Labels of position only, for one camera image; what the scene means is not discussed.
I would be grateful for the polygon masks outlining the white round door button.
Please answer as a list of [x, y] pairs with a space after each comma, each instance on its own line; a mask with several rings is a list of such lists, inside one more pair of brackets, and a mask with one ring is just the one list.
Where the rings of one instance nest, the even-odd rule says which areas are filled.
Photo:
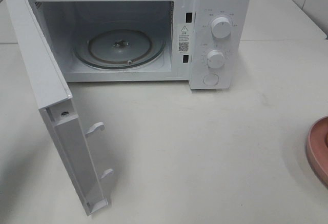
[[204, 77], [203, 82], [207, 86], [215, 86], [219, 83], [219, 76], [216, 74], [208, 74]]

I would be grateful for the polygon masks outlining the white microwave knob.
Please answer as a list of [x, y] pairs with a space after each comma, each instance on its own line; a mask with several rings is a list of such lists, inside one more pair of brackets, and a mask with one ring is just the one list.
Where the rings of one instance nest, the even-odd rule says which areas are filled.
[[219, 50], [212, 50], [207, 54], [207, 62], [209, 68], [221, 68], [226, 62], [225, 55]]
[[232, 21], [225, 15], [219, 15], [210, 22], [212, 35], [216, 39], [226, 38], [231, 34]]

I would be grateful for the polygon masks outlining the white microwave door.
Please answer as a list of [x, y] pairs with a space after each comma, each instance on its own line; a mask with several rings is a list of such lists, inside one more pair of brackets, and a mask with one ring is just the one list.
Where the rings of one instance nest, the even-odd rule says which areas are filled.
[[81, 126], [73, 95], [58, 66], [43, 17], [44, 4], [36, 0], [6, 0], [38, 110], [87, 215], [108, 205], [96, 172], [87, 137], [105, 128]]

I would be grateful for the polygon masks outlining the pink round plate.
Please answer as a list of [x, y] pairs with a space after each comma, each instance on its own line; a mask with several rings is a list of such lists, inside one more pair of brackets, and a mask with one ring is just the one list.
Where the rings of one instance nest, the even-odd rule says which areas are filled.
[[311, 126], [307, 136], [306, 155], [317, 177], [327, 186], [327, 116]]

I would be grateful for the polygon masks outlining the glass microwave turntable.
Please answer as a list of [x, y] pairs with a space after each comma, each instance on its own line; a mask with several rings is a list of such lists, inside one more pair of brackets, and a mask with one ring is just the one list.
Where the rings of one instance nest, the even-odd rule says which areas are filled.
[[74, 54], [83, 63], [100, 69], [129, 69], [159, 57], [166, 42], [140, 30], [114, 29], [81, 39]]

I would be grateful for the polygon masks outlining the white warning label sticker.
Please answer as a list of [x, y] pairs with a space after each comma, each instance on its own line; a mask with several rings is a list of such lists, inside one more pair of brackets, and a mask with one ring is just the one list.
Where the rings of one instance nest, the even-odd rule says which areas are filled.
[[188, 24], [177, 26], [177, 50], [179, 53], [188, 53], [191, 41], [191, 29]]

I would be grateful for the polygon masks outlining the white microwave oven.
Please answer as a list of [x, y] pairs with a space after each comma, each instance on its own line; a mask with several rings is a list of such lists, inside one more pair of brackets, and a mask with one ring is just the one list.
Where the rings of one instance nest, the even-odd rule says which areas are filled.
[[[67, 82], [187, 81], [191, 89], [225, 89], [232, 70], [250, 0], [36, 0], [44, 4], [43, 17], [53, 44], [53, 53]], [[231, 34], [216, 39], [210, 22], [219, 15], [232, 21]], [[177, 26], [188, 24], [188, 53], [177, 50]], [[129, 69], [91, 67], [74, 54], [81, 39], [114, 29], [140, 30], [161, 37], [166, 46], [153, 61]], [[208, 67], [207, 54], [219, 50], [225, 64]], [[219, 83], [207, 86], [208, 74]]]

